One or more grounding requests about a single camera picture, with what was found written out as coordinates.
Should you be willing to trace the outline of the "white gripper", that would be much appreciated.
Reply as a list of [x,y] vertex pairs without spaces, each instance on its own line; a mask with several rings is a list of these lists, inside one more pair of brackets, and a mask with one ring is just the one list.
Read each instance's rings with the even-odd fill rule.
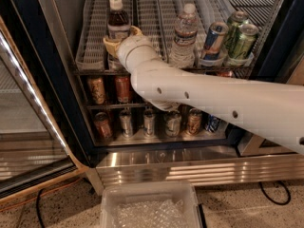
[[148,37],[142,35],[142,31],[135,27],[130,27],[130,36],[123,41],[121,39],[111,39],[108,36],[103,38],[106,51],[114,58],[119,59],[127,72],[132,73],[141,63],[154,59],[156,50]]

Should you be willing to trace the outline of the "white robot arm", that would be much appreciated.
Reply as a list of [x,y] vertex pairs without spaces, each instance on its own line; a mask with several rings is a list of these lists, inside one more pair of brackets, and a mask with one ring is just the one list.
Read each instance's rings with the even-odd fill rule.
[[132,27],[126,39],[103,38],[107,52],[130,73],[137,94],[156,108],[190,105],[273,143],[304,154],[304,86],[249,81],[175,68]]

